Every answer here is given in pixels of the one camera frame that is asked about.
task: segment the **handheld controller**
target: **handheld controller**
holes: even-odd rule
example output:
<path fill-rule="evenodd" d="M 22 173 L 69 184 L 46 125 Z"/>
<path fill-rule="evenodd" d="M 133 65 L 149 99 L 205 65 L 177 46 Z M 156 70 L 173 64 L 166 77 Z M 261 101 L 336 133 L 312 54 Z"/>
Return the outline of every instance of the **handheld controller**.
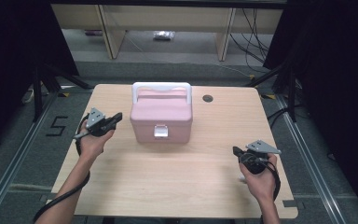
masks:
<path fill-rule="evenodd" d="M 246 146 L 247 150 L 243 151 L 239 147 L 233 147 L 233 153 L 238 157 L 238 162 L 244 164 L 246 168 L 254 175 L 264 171 L 269 163 L 267 153 L 281 154 L 281 151 L 269 144 L 257 140 Z"/>
<path fill-rule="evenodd" d="M 120 122 L 123 118 L 122 113 L 115 114 L 112 118 L 105 118 L 105 114 L 101 111 L 93 107 L 89 114 L 85 117 L 87 119 L 86 123 L 86 132 L 78 133 L 74 136 L 75 140 L 79 140 L 80 138 L 91 134 L 94 136 L 102 136 L 105 135 L 110 130 L 116 129 L 116 124 Z"/>

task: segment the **wooden table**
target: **wooden table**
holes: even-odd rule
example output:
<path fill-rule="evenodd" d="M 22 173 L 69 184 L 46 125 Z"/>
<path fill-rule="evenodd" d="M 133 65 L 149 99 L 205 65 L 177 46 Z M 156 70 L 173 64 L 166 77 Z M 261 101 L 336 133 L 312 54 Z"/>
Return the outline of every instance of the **wooden table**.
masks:
<path fill-rule="evenodd" d="M 202 96 L 212 95 L 206 103 Z M 140 144 L 130 122 L 131 85 L 98 85 L 92 107 L 123 120 L 91 169 L 76 215 L 118 217 L 260 217 L 256 199 L 240 182 L 232 147 L 245 149 L 257 139 L 275 146 L 258 93 L 253 88 L 193 86 L 193 124 L 187 144 Z M 52 192 L 57 192 L 77 161 L 73 143 Z M 295 207 L 281 160 L 276 200 L 281 218 L 295 218 Z"/>

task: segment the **box latch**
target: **box latch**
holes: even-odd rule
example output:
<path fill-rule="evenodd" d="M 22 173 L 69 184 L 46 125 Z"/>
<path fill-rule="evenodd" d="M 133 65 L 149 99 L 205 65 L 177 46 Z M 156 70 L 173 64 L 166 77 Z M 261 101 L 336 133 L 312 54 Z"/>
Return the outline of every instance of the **box latch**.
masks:
<path fill-rule="evenodd" d="M 168 137 L 167 125 L 156 125 L 155 126 L 155 137 L 156 138 L 167 138 Z"/>

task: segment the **human arm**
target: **human arm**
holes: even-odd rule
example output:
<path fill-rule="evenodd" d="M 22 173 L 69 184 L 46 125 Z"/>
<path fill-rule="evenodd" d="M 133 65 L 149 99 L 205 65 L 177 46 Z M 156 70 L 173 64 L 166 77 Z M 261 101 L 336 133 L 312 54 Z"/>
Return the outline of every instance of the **human arm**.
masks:
<path fill-rule="evenodd" d="M 269 164 L 268 166 L 275 169 L 277 157 L 269 153 L 268 161 L 273 165 Z M 272 172 L 265 169 L 262 173 L 254 175 L 242 163 L 240 163 L 240 170 L 245 176 L 249 191 L 258 201 L 264 223 L 281 223 L 274 203 L 275 178 Z"/>
<path fill-rule="evenodd" d="M 81 132 L 86 131 L 86 122 L 86 120 L 83 122 Z M 81 154 L 79 159 L 57 193 L 56 198 L 70 191 L 71 189 L 74 189 L 85 180 L 92 164 L 103 152 L 104 144 L 112 137 L 113 133 L 114 131 L 111 130 L 101 137 L 86 135 L 81 138 Z M 71 223 L 80 192 L 81 190 L 50 207 L 49 210 L 41 215 L 36 223 Z"/>

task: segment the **pink plastic case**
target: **pink plastic case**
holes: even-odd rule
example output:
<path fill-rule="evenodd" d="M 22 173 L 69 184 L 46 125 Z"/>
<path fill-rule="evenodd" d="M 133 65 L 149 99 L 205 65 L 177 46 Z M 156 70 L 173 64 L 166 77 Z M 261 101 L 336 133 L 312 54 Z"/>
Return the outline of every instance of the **pink plastic case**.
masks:
<path fill-rule="evenodd" d="M 132 85 L 131 124 L 140 143 L 186 143 L 193 110 L 185 82 L 136 82 Z"/>

